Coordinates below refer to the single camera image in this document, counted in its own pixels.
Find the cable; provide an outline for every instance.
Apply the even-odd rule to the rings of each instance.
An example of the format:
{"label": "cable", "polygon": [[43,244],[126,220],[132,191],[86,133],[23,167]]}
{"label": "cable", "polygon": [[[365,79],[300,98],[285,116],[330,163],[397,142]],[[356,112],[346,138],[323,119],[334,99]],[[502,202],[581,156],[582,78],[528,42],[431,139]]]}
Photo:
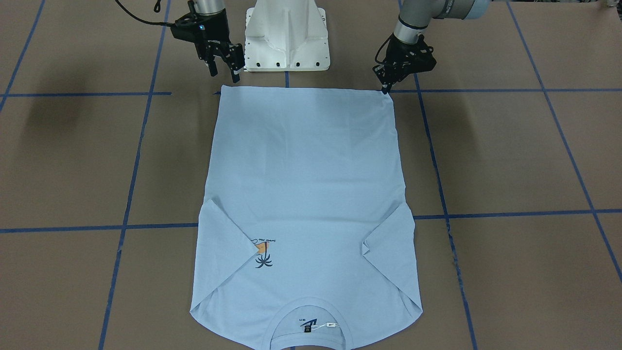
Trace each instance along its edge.
{"label": "cable", "polygon": [[154,6],[154,12],[155,12],[155,13],[160,12],[160,2],[161,2],[161,1],[162,1],[162,0],[157,0],[157,1],[155,2],[155,6]]}
{"label": "cable", "polygon": [[327,322],[327,323],[325,323],[325,324],[323,324],[323,325],[321,325],[321,326],[311,326],[311,327],[312,327],[312,329],[313,329],[314,331],[315,331],[316,329],[318,329],[318,328],[322,328],[322,327],[331,327],[331,328],[332,328],[332,327],[339,327],[339,328],[341,328],[341,326],[340,326],[338,323],[333,323],[333,322]]}
{"label": "cable", "polygon": [[144,19],[140,19],[136,16],[134,16],[134,14],[132,14],[131,12],[128,11],[128,9],[125,8],[125,6],[123,6],[121,4],[121,2],[119,2],[119,0],[114,0],[119,6],[121,6],[121,9],[123,9],[123,11],[125,11],[126,14],[129,14],[130,17],[132,17],[133,19],[142,22],[144,24],[149,24],[151,26],[164,26],[164,27],[173,27],[175,26],[174,23],[168,23],[168,22],[149,22],[149,21],[145,21]]}
{"label": "cable", "polygon": [[377,64],[385,64],[385,61],[380,62],[378,60],[378,55],[380,54],[380,51],[382,51],[383,47],[389,42],[389,40],[391,40],[391,36],[389,36],[382,45],[380,45],[380,48],[378,49],[378,52],[376,53],[376,56],[374,57],[374,61],[376,61]]}

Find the neckline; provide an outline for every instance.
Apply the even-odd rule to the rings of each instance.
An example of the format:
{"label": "neckline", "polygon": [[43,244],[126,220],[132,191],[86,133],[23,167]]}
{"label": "neckline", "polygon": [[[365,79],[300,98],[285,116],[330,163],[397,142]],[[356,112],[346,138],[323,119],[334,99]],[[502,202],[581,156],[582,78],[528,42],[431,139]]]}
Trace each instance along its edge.
{"label": "neckline", "polygon": [[[319,308],[323,308],[327,312],[329,312],[334,318],[335,321],[339,324],[341,328],[341,332],[343,333],[343,338],[345,340],[345,350],[353,349],[352,344],[352,334],[350,333],[350,329],[345,319],[341,315],[341,313],[329,302],[319,299],[319,298],[300,298],[283,306],[272,318],[272,321],[268,324],[266,328],[266,333],[264,334],[263,341],[261,342],[261,350],[281,350],[281,349],[272,349],[272,337],[274,336],[274,332],[278,327],[279,323],[289,314],[294,311],[296,308],[300,308],[301,306],[317,306]],[[295,339],[300,339],[300,336],[294,335],[291,338],[288,338],[291,341]],[[319,345],[326,346],[325,336],[321,334],[305,334],[304,339],[313,339],[317,344],[294,344],[288,346],[301,346],[301,345]]]}

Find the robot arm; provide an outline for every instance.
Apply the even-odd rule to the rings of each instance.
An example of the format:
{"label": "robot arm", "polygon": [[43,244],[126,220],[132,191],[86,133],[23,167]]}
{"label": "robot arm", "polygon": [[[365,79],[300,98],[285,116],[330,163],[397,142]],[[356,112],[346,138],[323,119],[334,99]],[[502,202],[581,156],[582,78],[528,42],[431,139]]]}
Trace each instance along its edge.
{"label": "robot arm", "polygon": [[188,8],[190,12],[170,27],[173,37],[195,44],[198,58],[205,61],[212,77],[218,74],[214,57],[222,58],[237,83],[244,68],[244,50],[229,39],[224,0],[189,0]]}
{"label": "robot arm", "polygon": [[432,18],[479,18],[490,0],[404,0],[397,24],[387,45],[384,60],[378,61],[374,73],[383,85],[382,92],[413,73],[428,72],[436,65],[434,49],[424,42],[424,31]]}

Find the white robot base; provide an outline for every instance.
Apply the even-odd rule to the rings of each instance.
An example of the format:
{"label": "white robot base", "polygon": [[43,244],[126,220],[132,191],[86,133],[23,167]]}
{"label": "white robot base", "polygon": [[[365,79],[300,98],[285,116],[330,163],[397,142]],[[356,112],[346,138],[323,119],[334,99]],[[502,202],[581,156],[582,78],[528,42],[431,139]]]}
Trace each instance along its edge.
{"label": "white robot base", "polygon": [[326,11],[314,0],[258,0],[246,11],[245,71],[327,70]]}

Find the t-shirt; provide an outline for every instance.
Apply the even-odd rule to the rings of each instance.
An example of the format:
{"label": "t-shirt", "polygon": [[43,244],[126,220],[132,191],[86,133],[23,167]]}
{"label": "t-shirt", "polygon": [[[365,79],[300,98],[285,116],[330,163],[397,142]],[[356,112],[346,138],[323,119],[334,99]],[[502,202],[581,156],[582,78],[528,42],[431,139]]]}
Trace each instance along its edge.
{"label": "t-shirt", "polygon": [[349,350],[422,313],[393,102],[222,87],[190,313],[256,350]]}

